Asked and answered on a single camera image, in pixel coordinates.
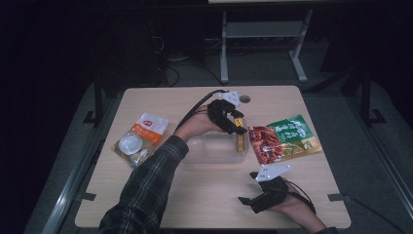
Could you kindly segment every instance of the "hand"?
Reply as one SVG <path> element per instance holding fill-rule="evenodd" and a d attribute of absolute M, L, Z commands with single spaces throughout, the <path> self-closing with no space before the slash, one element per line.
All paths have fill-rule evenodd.
<path fill-rule="evenodd" d="M 288 191 L 300 193 L 289 182 L 286 182 Z M 299 199 L 287 195 L 285 200 L 276 206 L 268 209 L 269 211 L 276 211 L 283 213 L 287 217 L 291 218 L 295 223 L 302 226 L 310 234 L 319 232 L 326 228 L 325 224 L 313 213 L 313 211 Z"/>
<path fill-rule="evenodd" d="M 191 137 L 199 136 L 210 131 L 223 132 L 210 121 L 207 116 L 207 106 L 202 105 L 191 118 L 175 131 L 174 135 L 188 141 Z"/>

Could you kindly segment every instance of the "food image on package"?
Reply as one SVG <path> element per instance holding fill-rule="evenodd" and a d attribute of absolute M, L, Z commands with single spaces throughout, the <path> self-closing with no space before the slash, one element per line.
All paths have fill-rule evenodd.
<path fill-rule="evenodd" d="M 150 157 L 167 129 L 168 119 L 143 113 L 112 150 L 136 168 Z"/>
<path fill-rule="evenodd" d="M 249 141 L 260 164 L 271 164 L 321 151 L 303 116 L 267 126 L 248 127 Z"/>

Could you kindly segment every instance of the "food package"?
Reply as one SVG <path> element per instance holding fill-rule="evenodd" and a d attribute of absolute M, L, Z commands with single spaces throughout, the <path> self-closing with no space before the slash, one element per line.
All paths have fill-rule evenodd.
<path fill-rule="evenodd" d="M 168 119 L 143 113 L 128 132 L 112 146 L 112 150 L 136 168 L 154 153 L 168 122 Z"/>
<path fill-rule="evenodd" d="M 303 116 L 267 126 L 248 127 L 249 141 L 260 164 L 271 164 L 321 151 Z"/>

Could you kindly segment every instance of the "floor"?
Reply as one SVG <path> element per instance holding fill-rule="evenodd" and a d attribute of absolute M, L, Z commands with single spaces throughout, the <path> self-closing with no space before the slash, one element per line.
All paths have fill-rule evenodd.
<path fill-rule="evenodd" d="M 288 51 L 293 49 L 294 41 L 280 40 L 271 43 L 271 47 L 248 45 L 248 50 L 235 50 L 230 53 L 230 82 L 227 86 L 292 85 L 304 91 L 334 75 L 320 72 L 328 41 L 308 41 L 304 44 L 300 60 L 309 79 L 307 83 L 297 80 L 289 60 Z M 173 59 L 175 61 L 169 62 L 165 68 L 166 77 L 160 87 L 222 86 L 219 82 L 219 53 L 216 51 L 208 53 L 204 62 L 187 55 L 175 55 Z M 413 215 L 406 206 L 403 194 L 410 196 L 407 202 L 411 201 L 409 191 L 413 189 L 413 172 L 409 165 L 413 164 L 413 146 L 409 139 L 413 138 L 413 132 L 394 109 L 386 91 L 375 82 L 371 84 L 371 109 L 378 109 L 387 123 L 367 127 L 359 118 L 360 90 L 353 97 L 344 97 L 341 88 L 345 81 L 346 79 L 341 79 L 317 93 L 303 92 L 303 99 L 338 187 L 340 191 L 354 198 L 346 201 L 352 225 L 340 230 L 340 233 L 397 233 L 397 230 L 408 233 L 408 230 L 413 230 Z M 104 117 L 101 123 L 97 127 L 84 123 L 88 112 L 94 111 L 94 85 L 89 86 L 79 103 L 25 233 L 41 233 L 42 230 L 54 230 L 54 233 L 97 232 L 95 228 L 77 227 L 74 217 L 80 206 L 80 194 L 86 191 L 93 173 L 99 146 L 104 142 L 121 99 L 122 93 L 116 97 L 104 96 Z M 56 221 L 55 229 L 46 229 L 51 213 L 57 208 L 56 201 L 66 188 L 66 182 L 76 171 L 75 167 L 81 158 L 91 154 L 92 160 L 88 165 L 83 165 L 85 173 L 80 175 L 79 186 L 74 191 L 74 196 L 70 197 L 70 206 L 63 210 L 64 218 Z M 397 184 L 398 180 L 394 178 L 389 165 L 394 165 L 396 174 L 402 177 L 405 187 Z M 275 233 L 274 230 L 246 232 Z M 174 233 L 243 232 L 174 230 Z M 279 230 L 279 233 L 305 232 L 297 229 Z"/>

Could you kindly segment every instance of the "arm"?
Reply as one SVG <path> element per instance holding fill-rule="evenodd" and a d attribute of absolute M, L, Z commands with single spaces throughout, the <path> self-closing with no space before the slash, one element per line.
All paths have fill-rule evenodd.
<path fill-rule="evenodd" d="M 286 184 L 290 192 L 300 193 L 290 183 Z M 338 234 L 335 227 L 327 228 L 306 204 L 291 195 L 287 195 L 281 204 L 273 206 L 269 210 L 283 213 L 310 234 Z"/>
<path fill-rule="evenodd" d="M 142 165 L 134 169 L 119 203 L 99 225 L 99 233 L 158 233 L 167 206 L 174 172 L 188 153 L 186 141 L 209 131 L 221 130 L 210 122 L 207 107 L 175 131 L 173 136 Z"/>

